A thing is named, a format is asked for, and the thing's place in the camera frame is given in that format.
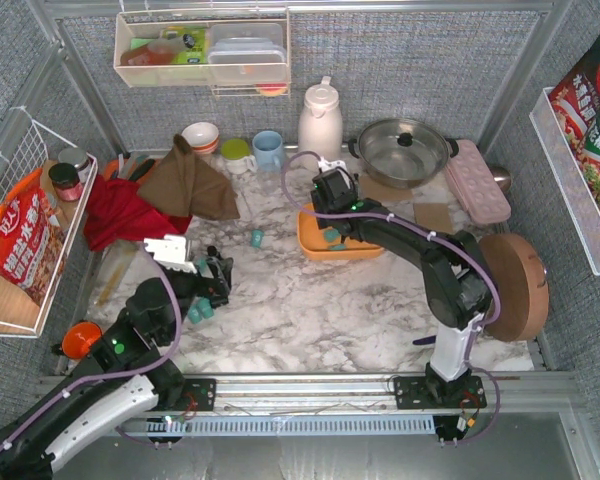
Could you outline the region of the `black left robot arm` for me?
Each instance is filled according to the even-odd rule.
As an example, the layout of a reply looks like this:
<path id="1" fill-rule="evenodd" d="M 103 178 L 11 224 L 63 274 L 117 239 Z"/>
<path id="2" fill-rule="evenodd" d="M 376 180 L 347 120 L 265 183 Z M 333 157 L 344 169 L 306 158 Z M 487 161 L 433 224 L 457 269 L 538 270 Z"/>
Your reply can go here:
<path id="1" fill-rule="evenodd" d="M 50 479 L 70 458 L 131 417 L 183 406 L 193 387 L 160 350 L 176 346 L 195 301 L 227 304 L 233 259 L 210 247 L 205 262 L 208 277 L 162 269 L 143 281 L 74 370 L 0 429 L 0 479 Z"/>

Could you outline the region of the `brown cardboard piece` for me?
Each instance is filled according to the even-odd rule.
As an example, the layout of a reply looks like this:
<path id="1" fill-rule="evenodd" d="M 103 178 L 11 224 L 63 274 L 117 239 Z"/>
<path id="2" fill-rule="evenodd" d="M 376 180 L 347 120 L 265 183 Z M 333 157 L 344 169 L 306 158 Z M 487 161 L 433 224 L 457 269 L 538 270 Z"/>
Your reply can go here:
<path id="1" fill-rule="evenodd" d="M 452 234 L 454 232 L 449 207 L 445 203 L 415 203 L 414 217 L 423 228 Z"/>

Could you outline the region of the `brown cloth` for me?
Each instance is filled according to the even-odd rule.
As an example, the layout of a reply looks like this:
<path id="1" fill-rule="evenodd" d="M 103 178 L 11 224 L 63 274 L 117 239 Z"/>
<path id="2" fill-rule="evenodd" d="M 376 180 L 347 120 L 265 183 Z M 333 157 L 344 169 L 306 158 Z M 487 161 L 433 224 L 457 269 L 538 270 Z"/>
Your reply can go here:
<path id="1" fill-rule="evenodd" d="M 225 221 L 240 218 L 231 181 L 176 134 L 169 153 L 151 170 L 137 195 L 163 214 Z"/>

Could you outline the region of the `orange plastic basket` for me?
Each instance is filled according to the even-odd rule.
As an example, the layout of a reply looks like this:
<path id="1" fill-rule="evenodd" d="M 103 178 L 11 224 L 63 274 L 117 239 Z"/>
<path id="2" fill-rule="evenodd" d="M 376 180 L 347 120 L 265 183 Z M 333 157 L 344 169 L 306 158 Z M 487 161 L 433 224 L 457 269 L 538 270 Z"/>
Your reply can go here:
<path id="1" fill-rule="evenodd" d="M 371 259 L 380 256 L 382 247 L 360 242 L 340 235 L 337 242 L 327 243 L 323 238 L 323 231 L 333 227 L 320 229 L 318 218 L 299 211 L 296 218 L 296 233 L 298 244 L 306 258 L 312 261 L 345 261 Z M 328 246 L 334 243 L 344 243 L 344 251 L 329 251 Z"/>

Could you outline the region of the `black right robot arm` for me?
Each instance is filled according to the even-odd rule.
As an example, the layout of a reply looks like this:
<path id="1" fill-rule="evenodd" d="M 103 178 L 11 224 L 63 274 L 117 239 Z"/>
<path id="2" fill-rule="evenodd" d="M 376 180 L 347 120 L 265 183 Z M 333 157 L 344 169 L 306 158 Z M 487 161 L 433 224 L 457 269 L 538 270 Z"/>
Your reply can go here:
<path id="1" fill-rule="evenodd" d="M 467 388 L 468 358 L 481 322 L 498 306 L 497 288 L 473 235 L 437 234 L 395 216 L 381 203 L 361 199 L 342 168 L 313 178 L 311 201 L 318 226 L 377 245 L 416 266 L 426 301 L 440 322 L 425 369 L 428 395 L 442 404 Z"/>

